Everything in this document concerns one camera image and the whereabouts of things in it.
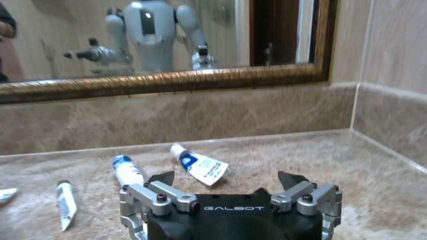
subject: white robot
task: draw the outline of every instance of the white robot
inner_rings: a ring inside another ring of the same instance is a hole
[[[176,38],[176,23],[180,24],[196,50],[191,52],[192,69],[214,69],[215,59],[208,55],[208,44],[203,35],[196,12],[182,5],[176,10],[163,0],[135,0],[124,12],[110,9],[106,17],[108,33],[116,49],[99,46],[95,38],[90,39],[91,48],[70,51],[64,54],[71,59],[87,59],[102,66],[112,63],[127,65],[132,72],[132,55],[128,39],[135,45],[143,72],[171,72],[174,70],[172,54]]]

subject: dark wooden door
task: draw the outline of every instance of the dark wooden door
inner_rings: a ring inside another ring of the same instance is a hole
[[[295,64],[299,0],[250,0],[251,66]]]

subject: gold mirror frame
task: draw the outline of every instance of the gold mirror frame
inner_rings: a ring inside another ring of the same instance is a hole
[[[314,63],[0,84],[0,104],[329,81],[338,0],[319,0]]]

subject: mirror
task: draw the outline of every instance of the mirror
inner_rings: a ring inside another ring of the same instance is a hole
[[[315,62],[319,0],[0,2],[3,83]]]

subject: bathroom counter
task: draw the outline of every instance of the bathroom counter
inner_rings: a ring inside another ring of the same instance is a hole
[[[0,238],[128,240],[111,167],[112,157],[126,154],[150,175],[175,170],[174,186],[184,192],[248,194],[264,187],[279,193],[278,171],[304,175],[319,184],[337,184],[343,209],[335,240],[427,239],[427,175],[350,130],[183,145],[230,163],[212,188],[184,172],[167,143],[0,156],[0,189],[20,191],[0,208]],[[62,232],[55,188],[64,179],[76,188],[79,210],[74,226]]]

